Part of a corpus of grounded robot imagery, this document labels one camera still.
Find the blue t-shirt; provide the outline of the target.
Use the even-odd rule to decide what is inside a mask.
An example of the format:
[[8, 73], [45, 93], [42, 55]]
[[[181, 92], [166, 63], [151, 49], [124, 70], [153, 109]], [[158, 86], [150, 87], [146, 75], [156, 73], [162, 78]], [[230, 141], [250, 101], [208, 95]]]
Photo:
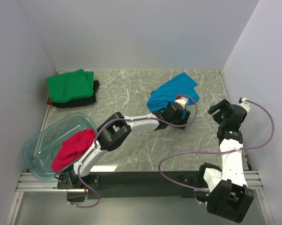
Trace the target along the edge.
[[198, 102], [199, 95], [194, 89], [197, 85], [196, 81], [183, 72], [152, 91], [147, 101], [147, 107], [152, 113], [156, 111], [163, 112], [168, 105], [175, 102], [179, 94], [188, 95], [195, 102]]

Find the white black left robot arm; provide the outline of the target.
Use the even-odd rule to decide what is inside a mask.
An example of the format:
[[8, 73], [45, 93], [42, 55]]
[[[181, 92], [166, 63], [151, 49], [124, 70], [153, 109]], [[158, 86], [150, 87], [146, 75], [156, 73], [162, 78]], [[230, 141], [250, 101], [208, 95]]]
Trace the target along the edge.
[[129, 117], [120, 112], [114, 113], [97, 129], [96, 138], [89, 149], [67, 171], [68, 183], [73, 189], [82, 187], [97, 161], [107, 152], [119, 148], [130, 133], [156, 131], [168, 126], [184, 128], [190, 114], [185, 105], [177, 102], [143, 116]]

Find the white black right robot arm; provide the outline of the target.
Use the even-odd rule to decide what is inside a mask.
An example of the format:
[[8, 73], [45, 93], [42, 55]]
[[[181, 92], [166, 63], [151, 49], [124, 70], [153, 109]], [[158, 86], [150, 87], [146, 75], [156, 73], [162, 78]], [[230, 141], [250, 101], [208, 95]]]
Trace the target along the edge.
[[245, 180], [242, 147], [243, 135], [239, 130], [251, 105], [246, 98], [231, 104], [223, 99], [210, 107], [208, 113], [219, 125], [217, 138], [222, 155], [222, 167], [204, 163], [197, 175], [197, 183], [210, 191], [207, 197], [208, 213], [241, 223], [253, 202]]

